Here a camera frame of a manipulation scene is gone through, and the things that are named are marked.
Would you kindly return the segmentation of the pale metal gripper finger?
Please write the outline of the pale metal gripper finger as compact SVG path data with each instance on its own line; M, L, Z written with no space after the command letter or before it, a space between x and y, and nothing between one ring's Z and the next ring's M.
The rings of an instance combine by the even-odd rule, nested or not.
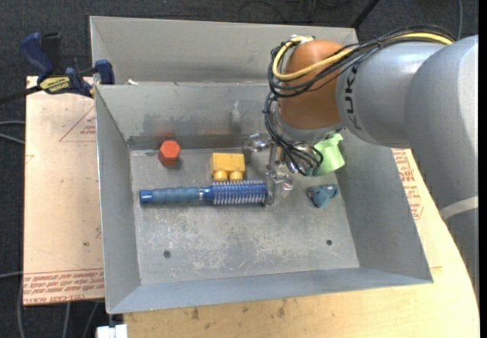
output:
M275 144L271 139L264 140L259 133L256 133L248 136L243 142L242 151L246 164L251 162L254 153L267 151L267 162L270 164L275 154Z
M266 173L266 206L274 206L284 201L294 188L293 180L287 173Z

